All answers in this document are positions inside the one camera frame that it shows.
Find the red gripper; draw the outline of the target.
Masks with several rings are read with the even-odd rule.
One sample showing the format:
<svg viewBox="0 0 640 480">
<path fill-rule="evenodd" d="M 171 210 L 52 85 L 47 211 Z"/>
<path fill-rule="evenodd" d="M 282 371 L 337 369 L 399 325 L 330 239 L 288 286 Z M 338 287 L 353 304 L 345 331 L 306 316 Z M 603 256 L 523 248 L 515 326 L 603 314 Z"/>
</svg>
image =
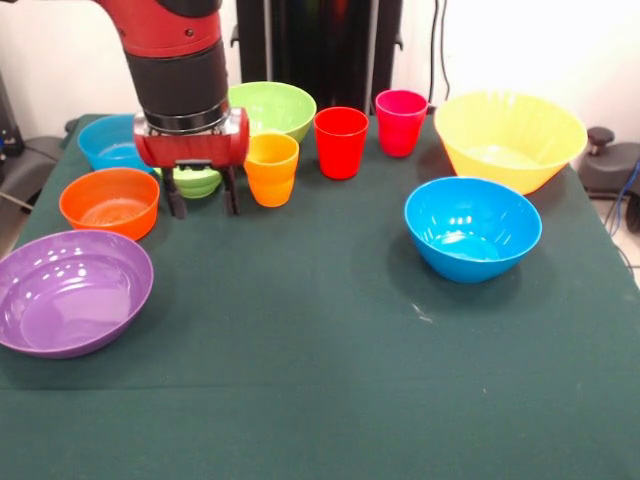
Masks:
<svg viewBox="0 0 640 480">
<path fill-rule="evenodd" d="M 227 214 L 240 214 L 233 166 L 244 163 L 249 137 L 249 117 L 242 107 L 231 108 L 227 116 L 209 130 L 180 135 L 154 131 L 141 112 L 133 116 L 133 138 L 138 154 L 147 166 L 163 168 L 162 181 L 167 202 L 171 215 L 176 219 L 184 219 L 187 215 L 172 169 L 179 165 L 222 169 Z"/>
</svg>

